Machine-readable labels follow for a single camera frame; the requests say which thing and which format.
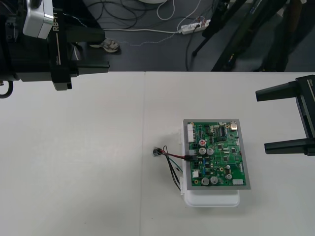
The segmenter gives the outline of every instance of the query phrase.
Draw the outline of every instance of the white capacitor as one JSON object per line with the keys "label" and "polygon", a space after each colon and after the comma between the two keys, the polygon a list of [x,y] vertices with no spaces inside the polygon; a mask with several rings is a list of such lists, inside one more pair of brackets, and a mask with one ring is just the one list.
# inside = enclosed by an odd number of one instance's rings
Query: white capacitor
{"label": "white capacitor", "polygon": [[200,149],[199,149],[199,153],[200,153],[200,155],[204,155],[204,154],[206,154],[206,149],[204,148],[204,147],[201,147]]}
{"label": "white capacitor", "polygon": [[218,183],[218,177],[212,176],[210,179],[211,184],[217,184]]}
{"label": "white capacitor", "polygon": [[225,178],[228,179],[228,180],[230,180],[230,179],[232,179],[232,175],[231,175],[231,174],[227,174],[227,175],[225,176]]}
{"label": "white capacitor", "polygon": [[200,139],[199,140],[199,145],[202,146],[202,147],[206,146],[206,141],[204,139]]}
{"label": "white capacitor", "polygon": [[209,185],[209,179],[208,178],[203,178],[202,180],[201,180],[201,183],[202,183],[202,185]]}
{"label": "white capacitor", "polygon": [[208,149],[207,149],[207,154],[208,154],[209,156],[213,155],[213,153],[215,153],[215,151],[213,151],[212,148],[208,148]]}

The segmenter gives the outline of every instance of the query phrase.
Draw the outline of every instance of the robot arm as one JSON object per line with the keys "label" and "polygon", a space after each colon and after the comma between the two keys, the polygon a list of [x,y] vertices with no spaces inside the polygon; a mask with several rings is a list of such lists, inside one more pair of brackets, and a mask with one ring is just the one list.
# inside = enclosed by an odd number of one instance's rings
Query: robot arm
{"label": "robot arm", "polygon": [[107,62],[72,61],[68,45],[75,42],[101,42],[102,29],[67,25],[63,10],[52,0],[19,0],[16,15],[0,15],[0,85],[9,82],[52,81],[56,90],[72,89],[71,78],[82,74],[105,73]]}

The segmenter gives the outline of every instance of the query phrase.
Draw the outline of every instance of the red wire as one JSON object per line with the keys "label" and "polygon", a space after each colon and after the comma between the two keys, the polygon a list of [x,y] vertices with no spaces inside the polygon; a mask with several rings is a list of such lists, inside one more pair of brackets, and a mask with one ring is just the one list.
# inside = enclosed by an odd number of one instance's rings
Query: red wire
{"label": "red wire", "polygon": [[163,150],[162,150],[161,152],[163,152],[164,154],[169,155],[169,156],[174,156],[174,157],[176,157],[176,158],[185,159],[184,156],[179,156],[179,155],[170,154],[170,153],[167,153],[167,152],[165,152],[165,151],[163,151]]}

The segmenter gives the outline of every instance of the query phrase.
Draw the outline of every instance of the electrical connector plug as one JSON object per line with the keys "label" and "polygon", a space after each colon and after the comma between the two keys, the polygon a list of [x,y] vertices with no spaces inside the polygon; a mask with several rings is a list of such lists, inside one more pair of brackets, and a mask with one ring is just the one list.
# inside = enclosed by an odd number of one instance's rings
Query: electrical connector plug
{"label": "electrical connector plug", "polygon": [[157,157],[157,156],[161,156],[162,152],[163,152],[163,150],[161,148],[154,147],[152,154],[153,154],[154,157]]}

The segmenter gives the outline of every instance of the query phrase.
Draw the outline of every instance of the metal frame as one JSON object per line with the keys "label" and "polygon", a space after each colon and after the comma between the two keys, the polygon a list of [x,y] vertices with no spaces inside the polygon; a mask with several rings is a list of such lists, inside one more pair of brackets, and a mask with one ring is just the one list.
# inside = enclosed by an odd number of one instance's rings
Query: metal frame
{"label": "metal frame", "polygon": [[231,122],[235,120],[237,123],[237,131],[240,141],[240,147],[242,152],[243,159],[243,170],[246,178],[246,186],[235,185],[235,186],[193,186],[191,184],[191,173],[190,173],[190,162],[186,161],[186,182],[187,182],[187,190],[242,190],[242,189],[250,189],[250,177],[248,174],[246,158],[245,158],[245,150],[243,145],[243,136],[241,132],[241,125],[239,119],[185,119],[183,121],[184,127],[184,146],[185,146],[185,155],[189,155],[189,143],[188,143],[188,134],[187,134],[187,124],[190,122]]}

